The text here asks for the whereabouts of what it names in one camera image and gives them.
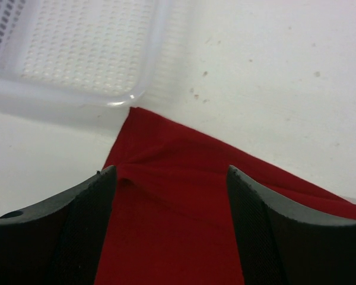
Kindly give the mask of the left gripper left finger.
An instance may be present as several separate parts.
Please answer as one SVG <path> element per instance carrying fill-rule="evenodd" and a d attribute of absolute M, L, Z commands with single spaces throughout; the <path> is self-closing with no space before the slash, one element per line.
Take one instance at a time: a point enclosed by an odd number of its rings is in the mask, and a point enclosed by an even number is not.
<path fill-rule="evenodd" d="M 0 217 L 0 284 L 94 284 L 117 182 L 109 166 Z"/>

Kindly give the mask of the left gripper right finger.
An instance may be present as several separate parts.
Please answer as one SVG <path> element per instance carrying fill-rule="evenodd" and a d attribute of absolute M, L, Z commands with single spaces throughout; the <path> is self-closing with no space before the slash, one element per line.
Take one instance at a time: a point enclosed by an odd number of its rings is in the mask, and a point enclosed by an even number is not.
<path fill-rule="evenodd" d="M 246 284 L 356 284 L 356 220 L 300 204 L 234 166 L 227 192 Z"/>

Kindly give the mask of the dark red t shirt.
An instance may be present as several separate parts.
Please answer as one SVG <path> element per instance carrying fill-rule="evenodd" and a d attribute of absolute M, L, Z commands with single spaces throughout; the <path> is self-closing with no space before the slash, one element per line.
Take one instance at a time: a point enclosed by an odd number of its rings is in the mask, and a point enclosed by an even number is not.
<path fill-rule="evenodd" d="M 106 160 L 117 171 L 96 284 L 243 284 L 227 195 L 233 165 L 311 208 L 356 219 L 356 205 L 142 108 Z"/>

